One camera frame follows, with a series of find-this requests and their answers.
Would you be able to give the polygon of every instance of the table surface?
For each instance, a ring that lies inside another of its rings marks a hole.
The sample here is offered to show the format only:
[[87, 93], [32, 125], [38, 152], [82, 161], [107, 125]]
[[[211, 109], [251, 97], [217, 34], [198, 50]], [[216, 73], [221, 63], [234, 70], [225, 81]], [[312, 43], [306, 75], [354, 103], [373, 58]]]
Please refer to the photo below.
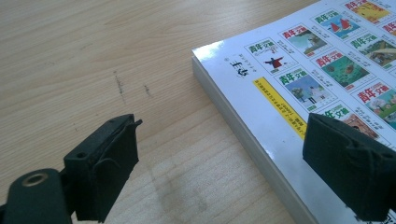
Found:
[[16, 178], [61, 170], [134, 113], [140, 162], [106, 223], [293, 223], [194, 78], [191, 49], [314, 2], [1, 1], [0, 204]]

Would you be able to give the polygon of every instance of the thick book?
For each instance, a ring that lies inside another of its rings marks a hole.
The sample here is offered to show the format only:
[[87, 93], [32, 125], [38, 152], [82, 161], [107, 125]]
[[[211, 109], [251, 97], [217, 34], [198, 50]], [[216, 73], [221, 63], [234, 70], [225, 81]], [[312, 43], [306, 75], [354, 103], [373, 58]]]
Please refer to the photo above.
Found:
[[396, 150], [396, 1], [322, 0], [193, 54], [194, 75], [297, 223], [371, 223], [303, 160], [304, 135], [316, 113]]

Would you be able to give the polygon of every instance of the black plastic part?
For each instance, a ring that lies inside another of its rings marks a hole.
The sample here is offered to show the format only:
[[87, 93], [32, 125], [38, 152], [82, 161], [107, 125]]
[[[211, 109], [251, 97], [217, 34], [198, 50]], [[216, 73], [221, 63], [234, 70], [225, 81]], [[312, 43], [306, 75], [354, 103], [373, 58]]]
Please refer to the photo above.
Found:
[[138, 162], [135, 129], [141, 122], [133, 115], [111, 119], [64, 157], [64, 183], [72, 185], [68, 195], [78, 220], [105, 221]]
[[23, 175], [9, 188], [3, 223], [70, 224], [58, 171], [44, 169]]
[[310, 114], [304, 160], [363, 221], [396, 211], [396, 152], [337, 119]]

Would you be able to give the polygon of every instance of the yellow sticker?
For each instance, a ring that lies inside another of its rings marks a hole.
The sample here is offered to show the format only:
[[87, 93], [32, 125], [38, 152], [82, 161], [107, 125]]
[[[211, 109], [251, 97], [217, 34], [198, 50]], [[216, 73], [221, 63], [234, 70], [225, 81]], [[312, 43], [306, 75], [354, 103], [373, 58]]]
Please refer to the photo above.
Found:
[[263, 77], [254, 81], [254, 85], [267, 98], [271, 105], [286, 120], [291, 128], [304, 140], [306, 123], [288, 102]]

